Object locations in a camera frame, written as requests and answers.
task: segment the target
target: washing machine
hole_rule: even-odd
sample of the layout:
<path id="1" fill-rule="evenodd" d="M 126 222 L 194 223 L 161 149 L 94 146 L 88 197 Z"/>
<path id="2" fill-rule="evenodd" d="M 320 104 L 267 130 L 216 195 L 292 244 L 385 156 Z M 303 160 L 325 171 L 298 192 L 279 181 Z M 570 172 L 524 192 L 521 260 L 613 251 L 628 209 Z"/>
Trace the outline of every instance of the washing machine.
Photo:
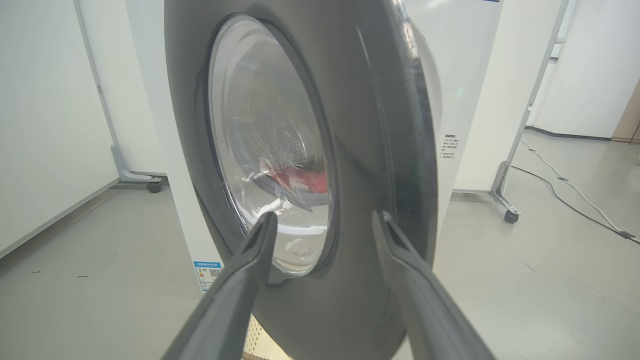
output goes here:
<path id="1" fill-rule="evenodd" d="M 180 142 L 223 262 L 277 215 L 261 326 L 294 359 L 391 359 L 406 331 L 372 217 L 429 265 L 438 227 L 443 90 L 419 24 L 400 0 L 167 0 L 164 23 Z"/>

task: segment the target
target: blue and white sticker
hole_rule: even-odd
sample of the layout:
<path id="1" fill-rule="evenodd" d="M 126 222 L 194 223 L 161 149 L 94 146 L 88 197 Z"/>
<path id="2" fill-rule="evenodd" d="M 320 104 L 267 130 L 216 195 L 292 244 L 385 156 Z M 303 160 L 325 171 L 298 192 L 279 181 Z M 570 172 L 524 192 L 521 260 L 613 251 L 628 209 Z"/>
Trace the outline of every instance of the blue and white sticker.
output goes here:
<path id="1" fill-rule="evenodd" d="M 200 281 L 200 287 L 202 292 L 209 290 L 213 282 L 218 278 L 222 267 L 220 263 L 208 263 L 206 261 L 194 261 L 193 266 L 196 268 L 196 274 L 198 281 Z"/>

